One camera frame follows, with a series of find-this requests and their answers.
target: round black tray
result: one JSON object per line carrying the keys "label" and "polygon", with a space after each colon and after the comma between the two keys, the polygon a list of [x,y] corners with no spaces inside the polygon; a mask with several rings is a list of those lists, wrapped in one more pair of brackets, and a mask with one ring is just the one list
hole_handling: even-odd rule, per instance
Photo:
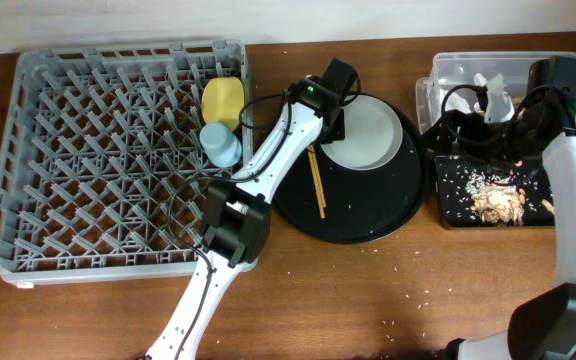
{"label": "round black tray", "polygon": [[316,146],[328,206],[322,220],[307,150],[304,151],[284,177],[273,200],[290,224],[323,241],[357,244],[391,234],[417,213],[428,192],[426,150],[415,124],[399,109],[385,103],[397,113],[404,130],[395,157],[378,169],[354,171],[337,165]]}

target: white wall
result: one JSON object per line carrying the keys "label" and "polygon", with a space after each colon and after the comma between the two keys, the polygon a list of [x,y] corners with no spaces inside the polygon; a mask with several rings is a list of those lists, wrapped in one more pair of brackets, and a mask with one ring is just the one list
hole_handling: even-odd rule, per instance
{"label": "white wall", "polygon": [[0,0],[0,53],[172,39],[285,43],[576,31],[576,0]]}

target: clear plastic container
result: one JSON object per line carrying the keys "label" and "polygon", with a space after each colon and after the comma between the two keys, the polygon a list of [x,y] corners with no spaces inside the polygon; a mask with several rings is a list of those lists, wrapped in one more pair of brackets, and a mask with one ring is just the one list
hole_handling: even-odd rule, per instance
{"label": "clear plastic container", "polygon": [[[491,79],[501,73],[507,84],[505,90],[511,97],[526,95],[530,65],[551,56],[576,59],[573,52],[456,52],[439,53],[432,60],[430,77],[417,81],[417,121],[423,134],[439,119],[441,90],[448,91],[459,84],[474,84],[475,74]],[[472,107],[475,94],[459,93]]]}

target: crumb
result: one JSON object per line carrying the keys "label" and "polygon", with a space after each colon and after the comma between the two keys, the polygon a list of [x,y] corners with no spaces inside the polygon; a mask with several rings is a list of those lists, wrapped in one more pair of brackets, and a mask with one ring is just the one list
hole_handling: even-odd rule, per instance
{"label": "crumb", "polygon": [[543,205],[551,214],[555,215],[555,207],[552,206],[550,201],[543,199],[541,200],[541,205]]}

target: plastic dish rack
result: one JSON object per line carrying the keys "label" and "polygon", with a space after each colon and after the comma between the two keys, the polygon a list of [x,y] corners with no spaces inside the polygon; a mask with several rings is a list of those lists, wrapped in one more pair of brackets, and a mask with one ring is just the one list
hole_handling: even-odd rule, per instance
{"label": "plastic dish rack", "polygon": [[[32,287],[191,274],[194,254],[166,227],[169,197],[183,179],[232,172],[210,164],[198,140],[203,88],[228,76],[249,99],[241,42],[22,54],[0,153],[3,280]],[[182,194],[173,211],[177,230],[197,243],[206,184],[191,187],[198,193]]]}

